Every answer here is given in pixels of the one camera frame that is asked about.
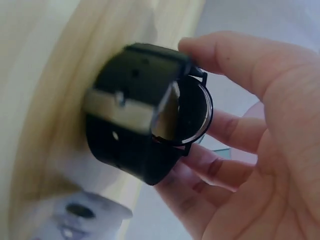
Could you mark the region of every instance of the finger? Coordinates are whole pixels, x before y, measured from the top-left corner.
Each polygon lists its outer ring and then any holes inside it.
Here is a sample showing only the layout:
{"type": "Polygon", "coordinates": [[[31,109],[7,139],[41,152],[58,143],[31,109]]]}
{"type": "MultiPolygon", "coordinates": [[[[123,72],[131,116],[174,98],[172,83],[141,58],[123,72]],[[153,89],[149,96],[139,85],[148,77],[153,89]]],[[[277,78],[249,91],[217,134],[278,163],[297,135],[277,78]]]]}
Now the finger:
{"type": "Polygon", "coordinates": [[[233,194],[232,191],[224,187],[209,185],[182,162],[178,162],[173,170],[184,183],[217,208],[224,204],[233,194]]]}
{"type": "Polygon", "coordinates": [[[266,122],[262,119],[215,110],[207,134],[232,148],[255,154],[266,130],[266,122]]]}
{"type": "Polygon", "coordinates": [[[193,144],[182,162],[210,182],[238,188],[252,174],[254,166],[235,160],[226,160],[203,146],[193,144]]]}
{"type": "Polygon", "coordinates": [[[184,184],[174,171],[155,186],[163,201],[194,239],[201,239],[216,207],[184,184]]]}
{"type": "MultiPolygon", "coordinates": [[[[318,55],[306,48],[231,31],[183,38],[178,48],[201,68],[223,73],[260,100],[274,80],[318,61],[318,55]]],[[[278,84],[278,93],[288,84],[278,84]]]]}

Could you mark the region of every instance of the palm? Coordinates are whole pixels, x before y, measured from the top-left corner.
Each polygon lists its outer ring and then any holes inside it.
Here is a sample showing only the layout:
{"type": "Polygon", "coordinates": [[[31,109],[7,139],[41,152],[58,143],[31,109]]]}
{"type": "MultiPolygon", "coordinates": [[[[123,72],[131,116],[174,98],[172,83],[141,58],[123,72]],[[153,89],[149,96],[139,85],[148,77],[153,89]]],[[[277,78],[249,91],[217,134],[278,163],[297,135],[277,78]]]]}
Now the palm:
{"type": "Polygon", "coordinates": [[[219,206],[203,240],[319,239],[320,224],[310,214],[269,131],[257,153],[252,175],[219,206]]]}

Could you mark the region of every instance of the blurry object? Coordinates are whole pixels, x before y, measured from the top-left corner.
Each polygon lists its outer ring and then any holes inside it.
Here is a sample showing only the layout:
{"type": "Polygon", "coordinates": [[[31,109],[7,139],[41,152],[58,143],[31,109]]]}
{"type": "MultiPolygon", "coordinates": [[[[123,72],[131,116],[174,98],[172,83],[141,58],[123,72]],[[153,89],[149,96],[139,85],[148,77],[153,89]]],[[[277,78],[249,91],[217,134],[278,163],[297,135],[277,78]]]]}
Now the blurry object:
{"type": "Polygon", "coordinates": [[[52,216],[31,240],[114,240],[128,208],[90,192],[78,192],[59,199],[52,216]]]}

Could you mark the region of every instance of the watch lug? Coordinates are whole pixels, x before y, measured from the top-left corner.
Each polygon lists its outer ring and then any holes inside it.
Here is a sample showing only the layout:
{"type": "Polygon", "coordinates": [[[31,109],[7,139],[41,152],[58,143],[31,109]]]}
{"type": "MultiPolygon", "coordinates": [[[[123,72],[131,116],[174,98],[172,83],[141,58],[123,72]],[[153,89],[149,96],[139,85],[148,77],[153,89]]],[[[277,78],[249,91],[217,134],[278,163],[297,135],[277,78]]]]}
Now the watch lug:
{"type": "Polygon", "coordinates": [[[189,155],[191,145],[192,145],[192,143],[189,143],[189,144],[184,146],[184,151],[183,151],[182,156],[186,157],[186,156],[189,155]]]}
{"type": "Polygon", "coordinates": [[[208,78],[208,73],[203,72],[201,85],[204,87],[207,85],[207,78],[208,78]]]}

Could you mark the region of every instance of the wristwatch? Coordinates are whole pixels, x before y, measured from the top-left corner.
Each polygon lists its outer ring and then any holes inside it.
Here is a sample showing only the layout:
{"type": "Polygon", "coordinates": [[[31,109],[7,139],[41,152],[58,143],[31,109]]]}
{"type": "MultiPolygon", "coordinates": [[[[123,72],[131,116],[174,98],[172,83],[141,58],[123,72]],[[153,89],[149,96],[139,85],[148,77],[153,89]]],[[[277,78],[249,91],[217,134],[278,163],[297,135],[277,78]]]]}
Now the wristwatch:
{"type": "Polygon", "coordinates": [[[92,154],[148,185],[160,182],[212,121],[207,76],[181,52],[146,43],[124,47],[84,98],[92,154]]]}

